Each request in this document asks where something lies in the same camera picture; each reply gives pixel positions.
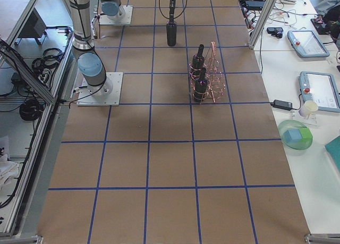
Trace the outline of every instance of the cable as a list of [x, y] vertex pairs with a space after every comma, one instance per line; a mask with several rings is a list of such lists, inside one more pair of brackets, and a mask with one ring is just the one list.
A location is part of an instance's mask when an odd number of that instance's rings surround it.
[[65, 35], [67, 36], [65, 50], [62, 51], [61, 49], [56, 47], [48, 48], [44, 50], [42, 57], [36, 58], [31, 65], [35, 77], [41, 83], [43, 83], [48, 88], [48, 90], [51, 90], [53, 87], [55, 73], [57, 72], [57, 68], [59, 67], [62, 59], [65, 56], [66, 49], [68, 48], [70, 40], [73, 35], [73, 30], [69, 26], [47, 27], [47, 29], [60, 29], [60, 28], [65, 28]]
[[296, 13], [296, 10], [295, 10], [295, 9], [291, 9], [291, 10], [289, 10], [289, 11], [286, 11], [286, 10], [278, 9], [277, 7], [274, 7], [273, 10], [279, 10], [279, 11], [284, 12], [284, 13], [290, 13], [290, 14], [301, 15], [301, 16], [315, 15], [315, 14], [298, 14], [298, 13]]
[[86, 95], [86, 96], [84, 96], [84, 97], [81, 97], [81, 98], [78, 98], [78, 99], [75, 99], [75, 100], [70, 101], [70, 102], [69, 102], [69, 109], [71, 109], [71, 104], [74, 103], [74, 102], [76, 102], [77, 100], [85, 99], [85, 98], [90, 97], [90, 96], [92, 96], [93, 94], [96, 94], [97, 92], [99, 92], [99, 91], [101, 90], [101, 88], [103, 88], [104, 84], [105, 84], [105, 82], [103, 82], [103, 83], [101, 84], [101, 86], [99, 87], [99, 89], [96, 90], [95, 92], [93, 92], [92, 94], [89, 94], [89, 95]]
[[0, 94], [0, 97], [7, 97], [7, 96], [15, 93], [15, 91], [16, 91], [16, 85], [13, 85], [13, 88], [12, 88], [12, 90], [10, 92], [8, 92], [6, 94]]
[[18, 107], [12, 109], [12, 110], [6, 110], [6, 111], [0, 110], [0, 112], [2, 112], [2, 113], [12, 112], [14, 110], [17, 110], [20, 106], [21, 106], [21, 104]]
[[300, 102], [299, 108], [294, 108], [293, 107], [292, 109], [299, 110], [301, 108], [301, 96], [302, 96], [302, 94], [299, 94], [299, 102]]
[[25, 101], [19, 108], [20, 117], [24, 121], [34, 121], [38, 119], [43, 111], [44, 108], [36, 97]]
[[[24, 61], [24, 59], [22, 58], [22, 56], [12, 47], [9, 46], [9, 44], [7, 44], [4, 40], [2, 40], [0, 38], [0, 45], [3, 46], [5, 48], [5, 50], [8, 52], [8, 53], [11, 53], [13, 54], [16, 59], [22, 64], [22, 66], [30, 73], [33, 75], [33, 71], [28, 67], [28, 65], [26, 64], [26, 62]], [[17, 72], [19, 73], [20, 71], [18, 70], [18, 65], [16, 64], [16, 61], [13, 59], [12, 56], [10, 56], [8, 53], [5, 53], [3, 51], [0, 50], [0, 53], [5, 55], [6, 57], [8, 57], [12, 62], [13, 64], [15, 65], [15, 68], [17, 70]]]
[[[186, 9], [187, 4], [188, 4], [188, 0], [185, 0], [185, 6], [184, 6], [182, 12], [181, 12], [178, 16], [174, 17], [174, 20], [175, 20], [176, 18], [180, 17], [180, 16], [184, 13], [184, 10]], [[160, 8], [160, 0], [158, 0], [158, 8], [159, 8], [159, 11], [160, 11], [161, 15], [162, 15], [165, 19], [170, 20], [170, 18], [166, 17], [166, 16], [163, 14], [162, 9]]]
[[79, 91], [81, 89], [85, 89], [85, 88], [87, 88], [87, 86], [78, 86], [78, 87], [73, 89], [73, 93], [75, 93], [76, 91]]
[[32, 134], [32, 138], [31, 138], [31, 141], [30, 141], [30, 145], [28, 147], [28, 151], [27, 151], [26, 157], [25, 157], [24, 161], [22, 162], [22, 167], [21, 167], [20, 174], [16, 178], [17, 181], [16, 181], [16, 184], [15, 184], [15, 188], [14, 188], [12, 194], [8, 196], [8, 199], [5, 202], [0, 203], [0, 209], [6, 207], [12, 201], [12, 199], [15, 197], [16, 191], [18, 190], [18, 187], [19, 187], [20, 180], [21, 180], [21, 178], [23, 176], [23, 173], [24, 173], [24, 169], [25, 169], [26, 163], [27, 163], [27, 161], [28, 161], [28, 159], [29, 159], [29, 157], [31, 155], [31, 152], [32, 152], [33, 142], [34, 142], [35, 137], [37, 135], [38, 126], [39, 126], [39, 124], [41, 122], [41, 116], [42, 116], [42, 114], [40, 115], [40, 117], [38, 119], [38, 123], [37, 123], [36, 128], [34, 128], [34, 121], [33, 121], [33, 134]]
[[[77, 0], [74, 0], [74, 3], [75, 3], [75, 5], [78, 7]], [[77, 9], [78, 9], [78, 15], [79, 15], [79, 18], [80, 18], [80, 22], [81, 22], [81, 27], [82, 27], [82, 30], [83, 30], [83, 34], [84, 34], [84, 37], [86, 37], [85, 28], [84, 28], [83, 21], [82, 21], [82, 18], [81, 18], [81, 13], [80, 13], [79, 8], [77, 8]], [[94, 52], [94, 53], [98, 56], [98, 58], [100, 59], [100, 62], [101, 62], [101, 64], [102, 64], [103, 68], [104, 68], [104, 72], [106, 73], [105, 66], [104, 66], [104, 64], [103, 64], [103, 62], [102, 62], [102, 60], [101, 60], [101, 58], [100, 58], [99, 55], [97, 54], [95, 48], [92, 47], [92, 46], [90, 45], [90, 43], [88, 42], [88, 40], [85, 40], [85, 41], [86, 41], [86, 43], [88, 44], [88, 46], [93, 50], [93, 52]], [[102, 89], [102, 87], [104, 86], [104, 84], [105, 84], [105, 82], [103, 82], [103, 83], [101, 84], [101, 86], [99, 87], [99, 89], [98, 89], [97, 91], [93, 92], [92, 94], [89, 94], [89, 95], [86, 95], [86, 96], [84, 96], [84, 97], [81, 97], [81, 98], [78, 98], [78, 99], [75, 99], [75, 100], [70, 101], [70, 102], [69, 102], [69, 108], [71, 108], [71, 104], [74, 103], [74, 102], [76, 102], [77, 100], [80, 100], [80, 99], [84, 99], [84, 98], [90, 97], [90, 96], [92, 96], [93, 94], [96, 94], [97, 92], [99, 92], [99, 91]]]
[[263, 37], [263, 34], [264, 34], [264, 30], [262, 30], [261, 32], [261, 40], [260, 40], [260, 63], [261, 63], [261, 75], [262, 75], [262, 72], [264, 70], [264, 66], [263, 66], [263, 63], [262, 63], [262, 37]]
[[98, 14], [98, 11], [99, 11], [99, 0], [98, 0], [98, 3], [97, 3], [97, 19], [98, 19], [98, 27], [99, 27], [99, 39], [100, 39], [100, 15]]

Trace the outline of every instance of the white cloth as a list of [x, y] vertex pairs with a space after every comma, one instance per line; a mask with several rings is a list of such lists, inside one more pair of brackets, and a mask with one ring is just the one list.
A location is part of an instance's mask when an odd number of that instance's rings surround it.
[[315, 10], [318, 14], [325, 16], [330, 9], [339, 5], [340, 0], [323, 0], [315, 7]]
[[10, 184], [13, 178], [17, 176], [19, 176], [19, 163], [11, 161], [0, 162], [0, 190], [3, 186]]

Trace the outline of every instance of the wine bottle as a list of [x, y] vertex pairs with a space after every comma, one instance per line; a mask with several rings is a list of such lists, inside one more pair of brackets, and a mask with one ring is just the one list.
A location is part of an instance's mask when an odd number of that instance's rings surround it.
[[175, 46], [177, 40], [177, 23], [175, 21], [166, 24], [166, 39], [168, 46]]
[[200, 75], [200, 71], [203, 68], [203, 65], [204, 65], [203, 50], [204, 50], [204, 45], [200, 44], [200, 46], [198, 47], [197, 54], [195, 54], [192, 58], [192, 61], [191, 61], [191, 68], [192, 68], [191, 76], [193, 77], [193, 79], [198, 78], [198, 76]]
[[208, 87], [208, 80], [206, 79], [206, 68], [201, 68], [200, 74], [197, 80], [195, 80], [195, 89], [193, 92], [193, 99], [196, 102], [202, 102], [205, 96], [205, 92]]

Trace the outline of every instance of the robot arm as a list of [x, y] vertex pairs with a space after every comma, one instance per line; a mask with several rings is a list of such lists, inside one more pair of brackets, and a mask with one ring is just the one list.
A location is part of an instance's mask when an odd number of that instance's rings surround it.
[[[88, 89], [95, 91], [96, 96], [110, 92], [105, 68], [94, 50], [95, 44], [91, 37], [90, 0], [69, 0], [73, 22], [73, 54], [78, 67], [88, 83]], [[120, 0], [101, 0], [105, 14], [114, 16], [119, 12]], [[170, 18], [167, 24], [167, 41], [169, 46], [176, 44], [176, 22], [174, 21], [175, 0], [170, 0]]]

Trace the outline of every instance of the black cable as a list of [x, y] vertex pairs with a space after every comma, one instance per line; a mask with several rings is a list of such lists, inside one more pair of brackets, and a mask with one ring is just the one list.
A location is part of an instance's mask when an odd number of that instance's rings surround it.
[[96, 94], [97, 92], [99, 92], [99, 91], [101, 90], [101, 88], [103, 88], [104, 84], [105, 84], [105, 82], [103, 82], [103, 83], [101, 84], [101, 86], [99, 87], [99, 89], [96, 90], [95, 92], [93, 92], [92, 94], [89, 94], [89, 95], [86, 95], [86, 96], [84, 96], [84, 97], [81, 97], [81, 98], [78, 98], [78, 99], [75, 99], [75, 100], [70, 101], [70, 102], [69, 102], [69, 109], [71, 109], [71, 104], [74, 103], [74, 102], [76, 102], [77, 100], [85, 99], [85, 98], [90, 97], [90, 96], [92, 96], [93, 94]]
[[77, 87], [77, 89], [79, 89], [79, 90], [85, 89], [85, 88], [87, 88], [87, 86], [79, 86], [79, 87]]
[[20, 106], [21, 106], [21, 104], [18, 107], [12, 109], [12, 110], [6, 110], [6, 111], [0, 110], [0, 112], [2, 112], [2, 113], [12, 112], [14, 110], [17, 110]]
[[281, 22], [281, 23], [288, 23], [288, 22], [284, 22], [284, 21], [277, 21], [277, 20], [274, 20], [272, 19], [273, 22]]
[[[184, 6], [182, 12], [181, 12], [178, 16], [174, 17], [174, 20], [175, 20], [176, 18], [180, 17], [180, 16], [184, 13], [184, 10], [186, 9], [187, 4], [188, 4], [188, 0], [185, 0], [185, 6]], [[160, 0], [158, 0], [158, 8], [159, 8], [159, 11], [160, 11], [161, 15], [162, 15], [165, 19], [170, 20], [169, 17], [166, 17], [166, 16], [163, 14], [162, 9], [160, 8]]]
[[13, 85], [13, 88], [10, 92], [7, 92], [6, 94], [0, 94], [0, 97], [6, 97], [6, 96], [9, 96], [11, 94], [13, 94], [16, 90], [16, 85]]
[[1, 50], [0, 50], [0, 54], [6, 56], [9, 60], [11, 60], [11, 61], [13, 62], [13, 65], [14, 65], [14, 67], [15, 67], [15, 70], [16, 70], [17, 73], [20, 75], [20, 70], [19, 70], [18, 65], [16, 64], [15, 60], [14, 60], [12, 57], [10, 57], [7, 53], [5, 53], [5, 52], [3, 52], [3, 51], [1, 51]]
[[263, 63], [262, 63], [262, 37], [263, 37], [263, 34], [264, 34], [264, 31], [262, 30], [261, 32], [261, 41], [260, 41], [260, 63], [261, 63], [261, 75], [262, 75], [262, 72], [264, 70], [264, 66], [263, 66]]
[[74, 1], [74, 4], [77, 6], [78, 15], [79, 15], [79, 19], [80, 19], [80, 24], [81, 24], [81, 28], [83, 29], [84, 40], [85, 40], [85, 38], [86, 38], [87, 36], [86, 36], [86, 34], [85, 34], [85, 28], [84, 28], [83, 20], [81, 19], [81, 14], [80, 14], [78, 2], [77, 2], [77, 0], [73, 0], [73, 1]]
[[250, 20], [250, 22], [249, 22], [250, 24], [253, 24], [255, 22], [256, 17], [257, 17], [256, 12], [254, 11], [253, 13], [254, 13], [254, 17]]
[[99, 11], [99, 0], [98, 0], [98, 3], [97, 3], [97, 19], [98, 19], [98, 27], [99, 27], [99, 36], [98, 36], [98, 38], [100, 39], [100, 15], [99, 15], [98, 11]]
[[[58, 69], [60, 63], [65, 56], [66, 49], [68, 48], [70, 40], [71, 40], [72, 35], [73, 35], [73, 30], [69, 26], [47, 27], [47, 29], [60, 29], [60, 28], [65, 28], [65, 35], [68, 36], [67, 42], [66, 42], [66, 45], [65, 45], [65, 50], [62, 51], [62, 50], [60, 50], [59, 48], [56, 48], [56, 47], [48, 48], [48, 49], [44, 50], [41, 58], [36, 58], [32, 63], [33, 71], [37, 74], [38, 79], [40, 77], [39, 80], [48, 88], [49, 91], [51, 91], [51, 89], [53, 87], [55, 73], [57, 72], [57, 69]], [[56, 51], [57, 53], [52, 54], [52, 55], [48, 54], [51, 51]], [[35, 69], [35, 67], [34, 67], [34, 62], [36, 62], [36, 61], [41, 61], [41, 67], [39, 67], [37, 69]], [[48, 80], [41, 78], [44, 69], [53, 70], [53, 72], [50, 73], [50, 77], [48, 78]]]
[[38, 123], [37, 123], [37, 126], [36, 126], [35, 129], [34, 129], [34, 121], [33, 121], [33, 134], [32, 134], [32, 138], [31, 138], [31, 141], [30, 141], [30, 145], [29, 145], [29, 147], [28, 147], [28, 151], [27, 151], [26, 157], [25, 157], [24, 161], [22, 162], [22, 167], [21, 167], [20, 174], [19, 174], [19, 176], [16, 178], [15, 188], [14, 188], [12, 194], [8, 196], [8, 199], [7, 199], [5, 202], [0, 203], [0, 209], [6, 207], [6, 206], [12, 201], [12, 199], [13, 199], [13, 198], [15, 197], [15, 195], [16, 195], [16, 191], [18, 190], [20, 180], [21, 180], [21, 178], [22, 178], [22, 176], [23, 176], [23, 173], [24, 173], [24, 169], [25, 169], [26, 163], [27, 163], [27, 161], [28, 161], [28, 159], [29, 159], [29, 157], [30, 157], [30, 155], [31, 155], [31, 152], [32, 152], [33, 142], [34, 142], [35, 137], [36, 137], [36, 135], [37, 135], [38, 126], [39, 126], [39, 124], [40, 124], [40, 122], [41, 122], [41, 116], [42, 116], [42, 114], [40, 115], [40, 117], [39, 117], [39, 119], [38, 119]]
[[29, 97], [29, 93], [27, 93], [27, 95], [22, 95], [21, 93], [20, 93], [20, 89], [19, 89], [19, 87], [17, 88], [17, 91], [16, 91], [18, 94], [19, 94], [19, 96], [21, 96], [21, 97]]
[[[7, 43], [6, 43], [4, 40], [2, 40], [1, 38], [0, 38], [0, 45], [2, 45], [3, 47], [5, 47], [5, 50], [6, 50], [7, 52], [12, 53], [12, 54], [16, 57], [16, 59], [22, 64], [22, 66], [23, 66], [30, 74], [33, 75], [33, 71], [28, 67], [28, 65], [26, 64], [26, 62], [25, 62], [24, 59], [22, 58], [22, 56], [21, 56], [14, 48], [10, 47], [9, 44], [7, 44]], [[3, 55], [5, 55], [6, 57], [10, 57], [7, 53], [5, 53], [5, 52], [3, 52], [3, 51], [1, 51], [1, 50], [0, 50], [0, 52], [1, 52]]]
[[289, 13], [289, 14], [295, 14], [295, 15], [300, 15], [300, 16], [315, 15], [315, 14], [298, 14], [298, 13], [294, 13], [294, 12], [291, 12], [291, 11], [286, 11], [286, 10], [283, 10], [283, 9], [278, 9], [276, 7], [274, 7], [273, 10], [279, 10], [279, 11], [287, 13], [287, 14]]
[[[74, 0], [74, 3], [75, 3], [76, 6], [78, 6], [77, 0]], [[82, 22], [82, 19], [81, 19], [81, 13], [80, 13], [79, 8], [78, 8], [78, 15], [79, 15], [79, 18], [80, 18], [80, 22], [81, 22], [81, 26], [82, 26], [82, 29], [83, 29], [84, 37], [86, 37], [85, 28], [84, 28], [84, 25], [83, 25], [83, 22]], [[103, 64], [103, 62], [102, 62], [102, 60], [101, 60], [101, 58], [100, 58], [99, 55], [97, 54], [95, 48], [92, 47], [92, 46], [90, 45], [90, 43], [88, 42], [88, 40], [86, 40], [86, 43], [87, 43], [88, 46], [93, 50], [93, 52], [98, 56], [98, 58], [100, 59], [100, 62], [101, 62], [101, 64], [102, 64], [102, 66], [103, 66], [103, 68], [104, 68], [104, 72], [106, 73], [105, 66], [104, 66], [104, 64]], [[81, 97], [81, 98], [78, 98], [78, 99], [75, 99], [75, 100], [70, 101], [70, 102], [69, 102], [69, 108], [71, 108], [71, 104], [74, 103], [74, 102], [76, 102], [77, 100], [80, 100], [80, 99], [84, 99], [84, 98], [90, 97], [90, 96], [92, 96], [93, 94], [96, 94], [97, 92], [99, 92], [99, 91], [102, 89], [102, 87], [104, 86], [104, 84], [105, 84], [105, 82], [103, 82], [103, 83], [101, 84], [101, 86], [99, 87], [99, 89], [98, 89], [97, 91], [93, 92], [92, 94], [89, 94], [89, 95], [86, 95], [86, 96], [84, 96], [84, 97]]]
[[292, 107], [293, 110], [299, 110], [301, 108], [301, 96], [302, 96], [302, 94], [299, 94], [299, 102], [300, 102], [299, 108]]
[[282, 4], [282, 8], [280, 9], [279, 7], [277, 7], [276, 6], [276, 3], [274, 4], [274, 7], [276, 7], [278, 10], [282, 10], [284, 7], [285, 7], [285, 4], [281, 1], [281, 0], [279, 0], [280, 1], [280, 3], [279, 4]]

